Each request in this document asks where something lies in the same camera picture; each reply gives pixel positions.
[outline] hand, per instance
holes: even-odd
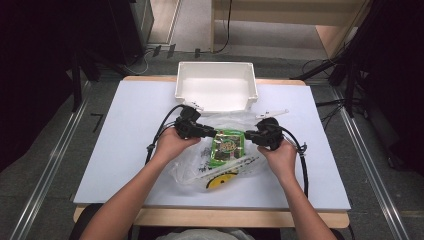
[[[263,146],[258,146],[258,151],[266,157],[271,170],[278,179],[296,178],[294,169],[297,151],[287,140],[281,141],[280,146],[274,151]]]
[[[173,127],[166,129],[159,137],[155,157],[166,163],[178,157],[186,148],[200,142],[200,138],[181,139]]]

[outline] black electronic device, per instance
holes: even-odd
[[[282,128],[278,125],[277,119],[273,117],[265,118],[256,127],[258,127],[258,131],[248,130],[244,133],[247,140],[251,140],[259,146],[270,147],[273,151],[280,146],[284,135]]]
[[[196,123],[199,117],[200,113],[195,108],[184,106],[174,124],[178,135],[183,139],[190,137],[215,137],[217,131],[213,127]]]

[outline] white plastic tray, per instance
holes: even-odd
[[[195,102],[202,113],[248,110],[258,99],[253,64],[180,62],[175,98]]]

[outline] metal frame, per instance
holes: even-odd
[[[25,239],[28,235],[29,230],[31,229],[32,223],[34,222],[35,217],[37,216],[38,211],[40,210],[41,204],[44,201],[44,198],[47,195],[47,192],[50,188],[51,183],[53,182],[54,176],[56,175],[57,170],[59,169],[62,158],[65,155],[66,149],[72,136],[77,128],[79,121],[84,113],[85,107],[87,106],[88,96],[91,90],[91,83],[87,81],[84,85],[83,96],[85,98],[82,101],[82,104],[77,109],[76,112],[71,114],[71,117],[65,127],[65,130],[62,133],[56,147],[50,153],[50,159],[47,163],[46,168],[44,169],[43,174],[40,177],[40,180],[37,183],[34,191],[31,194],[31,197],[25,204],[24,210],[19,218],[18,223],[16,224],[15,229],[13,230],[10,239]]]
[[[333,95],[335,99],[343,98],[341,92],[333,87]],[[375,196],[380,204],[381,210],[383,211],[386,221],[392,231],[394,239],[409,239],[408,233],[406,232],[405,226],[403,225],[400,214],[387,191],[380,174],[374,165],[374,161],[365,142],[362,139],[361,133],[356,125],[355,119],[351,118],[348,112],[343,108],[341,110],[343,121],[349,131],[350,137],[352,138],[353,144],[355,145],[356,151],[358,152],[359,159],[364,167],[365,173],[367,174],[368,180],[370,181],[371,187],[374,190]]]

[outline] plastic bag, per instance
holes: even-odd
[[[257,145],[244,139],[246,130],[256,129],[253,113],[219,113],[199,123],[215,128],[218,134],[202,138],[172,161],[170,174],[178,183],[215,188],[236,176],[255,174],[266,163]]]

